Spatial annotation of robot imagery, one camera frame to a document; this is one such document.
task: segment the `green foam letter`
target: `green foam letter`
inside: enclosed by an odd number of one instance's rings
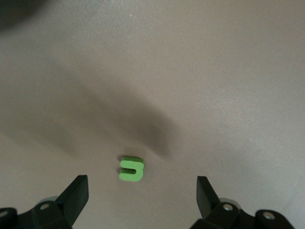
[[[144,160],[137,157],[124,156],[121,160],[120,179],[126,181],[139,181],[143,177]]]

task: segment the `screw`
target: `screw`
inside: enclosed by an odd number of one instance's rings
[[[44,210],[49,207],[49,204],[43,204],[40,206],[40,210]]]
[[[226,211],[232,211],[233,210],[233,207],[232,207],[232,205],[230,205],[230,204],[224,204],[224,209],[226,210]]]
[[[264,216],[266,219],[269,219],[269,220],[275,219],[274,214],[272,214],[272,213],[269,212],[269,211],[265,211],[265,212],[263,213],[263,216]]]
[[[0,218],[6,216],[7,214],[8,214],[8,211],[0,212]]]

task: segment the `metal bolt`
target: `metal bolt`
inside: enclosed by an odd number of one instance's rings
[[[7,214],[8,214],[8,211],[0,212],[0,218],[6,216]]]
[[[230,204],[224,204],[224,209],[226,210],[226,211],[232,211],[233,210],[233,207],[232,207],[232,205],[230,205]]]
[[[265,211],[265,212],[263,213],[263,216],[264,216],[266,219],[269,219],[269,220],[275,219],[274,214],[272,214],[272,213],[269,212],[269,211]]]
[[[40,206],[40,210],[44,210],[49,207],[49,204],[43,204]]]

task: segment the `black plastic part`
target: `black plastic part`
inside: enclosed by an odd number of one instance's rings
[[[267,219],[264,212],[271,213],[274,219]],[[293,228],[289,221],[280,213],[271,210],[259,210],[255,214],[257,225],[264,229],[291,229]]]
[[[56,199],[62,214],[72,226],[89,199],[88,177],[77,176],[76,179]]]
[[[77,176],[56,201],[42,202],[21,215],[14,208],[0,208],[0,229],[72,229],[88,198],[88,178]]]
[[[231,206],[231,210],[226,210],[225,206]],[[231,203],[219,203],[205,219],[206,221],[219,226],[222,229],[230,229],[236,224],[239,216],[238,208]]]
[[[213,187],[211,186],[207,177],[197,178],[197,204],[202,215],[202,218],[206,218],[220,203],[218,196],[216,195]]]
[[[259,210],[253,217],[232,203],[220,202],[206,177],[197,178],[197,204],[203,218],[191,229],[294,229],[276,211]]]

